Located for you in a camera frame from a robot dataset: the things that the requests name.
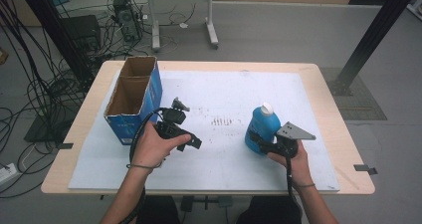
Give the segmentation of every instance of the open cardboard box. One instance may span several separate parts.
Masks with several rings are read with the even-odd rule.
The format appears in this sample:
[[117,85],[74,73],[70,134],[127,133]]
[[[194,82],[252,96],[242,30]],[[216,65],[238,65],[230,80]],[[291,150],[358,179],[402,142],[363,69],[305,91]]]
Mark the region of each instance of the open cardboard box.
[[127,58],[105,109],[105,120],[123,145],[130,145],[143,119],[161,103],[155,57]]

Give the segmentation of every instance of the person's right hand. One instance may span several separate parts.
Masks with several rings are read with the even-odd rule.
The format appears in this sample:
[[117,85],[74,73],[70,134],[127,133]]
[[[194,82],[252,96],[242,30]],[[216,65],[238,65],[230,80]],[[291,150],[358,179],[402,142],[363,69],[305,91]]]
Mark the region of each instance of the person's right hand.
[[163,139],[158,135],[153,123],[148,121],[144,133],[136,145],[131,164],[154,167],[169,155],[174,147],[189,141],[190,138],[190,134],[183,134]]
[[[273,152],[269,152],[268,157],[287,167],[286,158]],[[304,149],[304,145],[298,140],[298,153],[291,159],[292,163],[292,180],[295,187],[313,184],[310,167],[308,164],[308,154]]]

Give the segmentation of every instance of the black pole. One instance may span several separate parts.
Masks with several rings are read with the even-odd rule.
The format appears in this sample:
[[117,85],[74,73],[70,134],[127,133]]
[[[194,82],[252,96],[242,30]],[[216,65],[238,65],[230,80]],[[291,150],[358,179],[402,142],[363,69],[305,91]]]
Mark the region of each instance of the black pole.
[[385,1],[336,80],[328,82],[328,87],[333,95],[350,95],[349,87],[354,78],[356,78],[363,65],[365,65],[409,2],[410,0]]
[[94,75],[88,67],[84,54],[77,49],[66,32],[59,13],[51,0],[26,0],[41,25],[68,63],[83,89],[87,92],[94,81]]

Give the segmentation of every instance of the forearm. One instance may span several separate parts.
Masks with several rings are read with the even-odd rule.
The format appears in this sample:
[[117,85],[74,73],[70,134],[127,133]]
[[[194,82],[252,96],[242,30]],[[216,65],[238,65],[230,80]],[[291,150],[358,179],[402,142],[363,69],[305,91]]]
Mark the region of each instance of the forearm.
[[149,173],[150,170],[144,168],[129,169],[102,223],[119,223],[133,210]]
[[298,188],[298,192],[311,224],[338,223],[314,186]]

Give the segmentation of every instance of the bottle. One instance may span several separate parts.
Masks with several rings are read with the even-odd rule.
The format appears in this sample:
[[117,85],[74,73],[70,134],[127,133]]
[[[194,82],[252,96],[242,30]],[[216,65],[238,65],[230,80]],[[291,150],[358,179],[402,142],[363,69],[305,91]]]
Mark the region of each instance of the bottle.
[[263,103],[252,112],[252,119],[245,135],[245,143],[253,151],[263,154],[258,144],[251,140],[249,131],[256,132],[264,141],[273,142],[274,136],[280,127],[280,120],[274,113],[273,107],[268,103]]

